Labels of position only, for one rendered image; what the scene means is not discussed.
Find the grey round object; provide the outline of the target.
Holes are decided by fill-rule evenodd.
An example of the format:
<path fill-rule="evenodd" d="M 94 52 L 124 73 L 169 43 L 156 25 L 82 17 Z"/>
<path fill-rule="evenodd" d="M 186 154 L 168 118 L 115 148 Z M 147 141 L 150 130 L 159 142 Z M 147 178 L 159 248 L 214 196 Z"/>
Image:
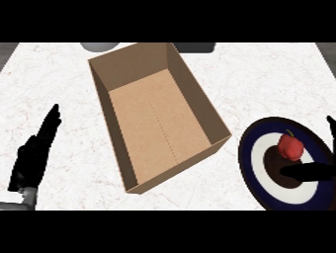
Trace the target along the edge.
<path fill-rule="evenodd" d="M 104 52 L 113 49 L 119 44 L 116 42 L 84 42 L 81 45 L 91 52 Z"/>

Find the open cardboard box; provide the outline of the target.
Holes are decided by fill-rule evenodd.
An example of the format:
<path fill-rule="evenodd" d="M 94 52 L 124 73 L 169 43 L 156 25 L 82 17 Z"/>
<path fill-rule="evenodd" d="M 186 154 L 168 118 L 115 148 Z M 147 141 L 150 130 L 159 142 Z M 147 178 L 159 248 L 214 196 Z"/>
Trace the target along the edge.
<path fill-rule="evenodd" d="M 231 137 L 177 48 L 138 42 L 90 59 L 126 192 L 146 193 Z"/>

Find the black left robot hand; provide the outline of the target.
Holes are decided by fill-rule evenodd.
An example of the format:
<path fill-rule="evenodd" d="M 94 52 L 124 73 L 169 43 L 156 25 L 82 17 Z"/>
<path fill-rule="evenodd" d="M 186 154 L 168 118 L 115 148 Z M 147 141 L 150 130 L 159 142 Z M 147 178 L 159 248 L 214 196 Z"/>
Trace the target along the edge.
<path fill-rule="evenodd" d="M 10 192 L 19 192 L 27 187 L 39 188 L 45 177 L 50 153 L 60 124 L 58 105 L 54 105 L 44 120 L 39 133 L 30 136 L 26 144 L 19 148 L 19 158 L 8 186 Z"/>

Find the dark grey flat object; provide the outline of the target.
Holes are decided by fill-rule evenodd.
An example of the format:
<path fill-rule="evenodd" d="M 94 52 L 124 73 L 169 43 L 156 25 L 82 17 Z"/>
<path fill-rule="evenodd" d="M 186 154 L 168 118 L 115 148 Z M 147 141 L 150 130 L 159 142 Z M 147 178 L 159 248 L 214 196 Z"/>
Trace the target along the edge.
<path fill-rule="evenodd" d="M 180 53 L 211 53 L 215 50 L 215 42 L 177 42 Z"/>

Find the red bell pepper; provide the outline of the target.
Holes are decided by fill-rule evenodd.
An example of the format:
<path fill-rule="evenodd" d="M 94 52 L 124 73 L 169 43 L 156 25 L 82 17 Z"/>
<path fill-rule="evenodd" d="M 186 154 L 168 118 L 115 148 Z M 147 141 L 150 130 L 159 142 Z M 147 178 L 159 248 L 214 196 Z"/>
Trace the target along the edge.
<path fill-rule="evenodd" d="M 304 154 L 304 143 L 295 137 L 294 132 L 291 130 L 280 137 L 279 142 L 279 152 L 280 156 L 291 161 L 298 161 Z"/>

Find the blue and white round plate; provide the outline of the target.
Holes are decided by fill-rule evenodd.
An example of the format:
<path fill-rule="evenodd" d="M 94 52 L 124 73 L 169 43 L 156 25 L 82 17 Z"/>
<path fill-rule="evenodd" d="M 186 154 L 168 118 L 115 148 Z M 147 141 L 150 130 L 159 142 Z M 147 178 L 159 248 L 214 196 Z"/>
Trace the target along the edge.
<path fill-rule="evenodd" d="M 291 135 L 304 144 L 297 161 L 283 158 L 280 138 Z M 285 166 L 333 163 L 333 154 L 314 131 L 294 120 L 270 117 L 252 123 L 239 146 L 239 163 L 249 190 L 270 211 L 336 211 L 336 180 L 299 182 L 280 173 Z"/>

